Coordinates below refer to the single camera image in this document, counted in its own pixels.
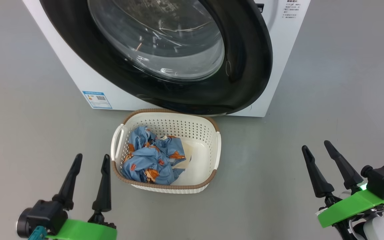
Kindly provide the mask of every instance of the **blue label sticker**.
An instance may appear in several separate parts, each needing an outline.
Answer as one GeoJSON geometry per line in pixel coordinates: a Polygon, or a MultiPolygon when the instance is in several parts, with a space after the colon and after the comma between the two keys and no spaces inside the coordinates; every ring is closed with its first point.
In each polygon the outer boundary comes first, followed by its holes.
{"type": "Polygon", "coordinates": [[[111,104],[102,92],[82,91],[92,108],[112,109],[111,104]]]}

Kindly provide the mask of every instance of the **laundry basket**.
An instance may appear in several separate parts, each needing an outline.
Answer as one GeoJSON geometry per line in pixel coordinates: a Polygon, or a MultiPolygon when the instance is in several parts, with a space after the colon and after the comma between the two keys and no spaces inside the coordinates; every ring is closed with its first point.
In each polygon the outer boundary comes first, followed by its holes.
{"type": "Polygon", "coordinates": [[[116,176],[134,187],[160,193],[199,193],[214,178],[220,160],[221,137],[213,119],[179,114],[166,109],[142,109],[130,114],[113,134],[112,167],[116,176]],[[129,153],[128,138],[138,126],[148,126],[158,137],[173,135],[192,147],[192,160],[171,185],[126,179],[122,163],[129,153]]]}

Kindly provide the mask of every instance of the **blue fabric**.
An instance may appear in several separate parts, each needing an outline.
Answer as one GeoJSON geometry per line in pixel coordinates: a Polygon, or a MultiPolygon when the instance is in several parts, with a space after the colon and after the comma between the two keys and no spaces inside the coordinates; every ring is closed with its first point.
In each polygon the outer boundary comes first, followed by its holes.
{"type": "Polygon", "coordinates": [[[121,170],[125,178],[140,182],[170,185],[184,171],[172,166],[186,160],[180,138],[159,139],[147,126],[139,126],[128,140],[131,156],[121,170]]]}

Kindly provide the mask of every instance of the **white washing machine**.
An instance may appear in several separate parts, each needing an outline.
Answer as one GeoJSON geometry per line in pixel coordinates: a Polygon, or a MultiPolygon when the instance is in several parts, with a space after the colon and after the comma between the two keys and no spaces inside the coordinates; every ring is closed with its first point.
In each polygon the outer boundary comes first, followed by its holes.
{"type": "Polygon", "coordinates": [[[264,117],[310,0],[23,0],[92,108],[264,117]]]}

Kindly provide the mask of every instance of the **blue printed cloth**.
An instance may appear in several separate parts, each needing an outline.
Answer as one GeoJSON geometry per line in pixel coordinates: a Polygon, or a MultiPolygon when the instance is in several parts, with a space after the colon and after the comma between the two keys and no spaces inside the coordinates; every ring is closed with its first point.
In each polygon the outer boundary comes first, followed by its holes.
{"type": "Polygon", "coordinates": [[[121,173],[127,179],[170,185],[184,171],[172,167],[186,160],[180,138],[158,138],[148,126],[139,126],[128,140],[130,154],[125,158],[121,173]]]}

